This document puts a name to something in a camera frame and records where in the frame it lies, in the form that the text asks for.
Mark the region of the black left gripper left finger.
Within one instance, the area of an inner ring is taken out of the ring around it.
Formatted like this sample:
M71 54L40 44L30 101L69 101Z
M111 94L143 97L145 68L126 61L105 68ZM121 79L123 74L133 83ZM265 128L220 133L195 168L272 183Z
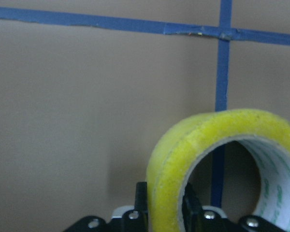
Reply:
M116 208L109 222L98 216L86 216L65 229L66 232L147 232L147 183L136 184L134 205Z

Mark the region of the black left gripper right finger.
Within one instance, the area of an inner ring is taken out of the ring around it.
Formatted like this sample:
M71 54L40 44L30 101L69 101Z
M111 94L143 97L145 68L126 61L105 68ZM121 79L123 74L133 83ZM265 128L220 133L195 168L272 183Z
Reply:
M188 183L182 201L182 215L186 232L283 232L284 230L255 215L231 222L220 208L202 205Z

